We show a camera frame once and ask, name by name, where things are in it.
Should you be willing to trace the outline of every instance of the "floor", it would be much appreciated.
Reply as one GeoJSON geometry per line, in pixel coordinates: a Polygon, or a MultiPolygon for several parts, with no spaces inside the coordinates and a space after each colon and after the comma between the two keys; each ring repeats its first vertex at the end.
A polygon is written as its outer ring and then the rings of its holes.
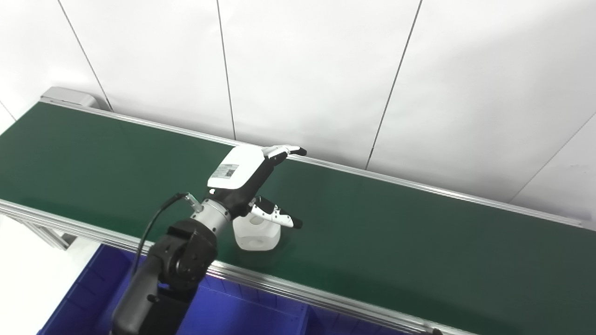
{"type": "Polygon", "coordinates": [[[36,334],[99,245],[78,237],[58,250],[0,215],[0,334],[36,334]]]}

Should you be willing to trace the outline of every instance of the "black cable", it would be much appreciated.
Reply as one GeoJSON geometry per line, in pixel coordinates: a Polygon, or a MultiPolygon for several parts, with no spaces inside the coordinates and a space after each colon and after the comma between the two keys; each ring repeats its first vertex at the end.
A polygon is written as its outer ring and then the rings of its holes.
{"type": "Polygon", "coordinates": [[[173,197],[166,200],[166,202],[164,202],[163,205],[159,207],[155,215],[153,215],[153,218],[151,218],[151,221],[149,221],[149,224],[147,224],[147,227],[145,228],[145,232],[143,232],[143,235],[141,236],[139,246],[136,248],[135,259],[132,261],[131,278],[135,275],[136,269],[139,267],[139,258],[141,258],[141,252],[143,250],[143,246],[145,245],[145,240],[147,239],[147,235],[149,235],[149,231],[151,231],[151,228],[153,227],[153,224],[157,220],[159,214],[161,214],[164,210],[170,207],[171,204],[186,197],[187,195],[188,193],[176,193],[173,197]]]}

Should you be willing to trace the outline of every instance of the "white plastic part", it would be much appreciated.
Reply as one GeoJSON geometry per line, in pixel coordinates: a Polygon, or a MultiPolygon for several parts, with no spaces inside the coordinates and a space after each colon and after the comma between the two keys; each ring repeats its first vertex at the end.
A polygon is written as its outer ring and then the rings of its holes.
{"type": "Polygon", "coordinates": [[[207,187],[236,190],[250,179],[264,160],[261,147],[234,147],[209,177],[207,187]]]}
{"type": "Polygon", "coordinates": [[[290,155],[291,152],[299,150],[300,147],[297,145],[274,145],[272,147],[265,147],[262,149],[263,154],[269,158],[277,156],[281,153],[287,153],[290,155]]]}
{"type": "Polygon", "coordinates": [[[290,215],[283,215],[280,213],[280,211],[281,209],[277,207],[277,205],[275,205],[273,213],[271,214],[257,207],[257,205],[253,205],[253,207],[250,209],[250,213],[254,214],[258,218],[262,218],[266,221],[271,221],[278,225],[293,228],[294,221],[292,221],[292,217],[290,215]]]}
{"type": "Polygon", "coordinates": [[[267,251],[280,242],[281,226],[252,213],[235,218],[232,226],[236,243],[243,250],[267,251]]]}

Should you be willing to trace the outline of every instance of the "blue plastic bin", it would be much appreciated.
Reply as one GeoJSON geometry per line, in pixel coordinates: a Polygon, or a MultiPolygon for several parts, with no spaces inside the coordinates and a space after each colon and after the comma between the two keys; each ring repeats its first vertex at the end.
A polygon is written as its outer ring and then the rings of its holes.
{"type": "MultiPolygon", "coordinates": [[[[107,335],[133,254],[102,245],[38,335],[107,335]]],[[[206,276],[178,335],[401,335],[346,315],[206,276]]]]}

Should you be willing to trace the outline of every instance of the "white wall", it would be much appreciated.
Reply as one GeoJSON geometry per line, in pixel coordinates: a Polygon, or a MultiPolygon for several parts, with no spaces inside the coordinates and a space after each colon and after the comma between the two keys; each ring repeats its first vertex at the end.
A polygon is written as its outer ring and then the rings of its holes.
{"type": "Polygon", "coordinates": [[[596,5],[424,0],[399,67],[418,4],[3,1],[0,101],[18,118],[62,85],[117,113],[594,222],[596,5]]]}
{"type": "Polygon", "coordinates": [[[50,86],[105,96],[56,0],[0,2],[0,101],[19,118],[50,86]]]}

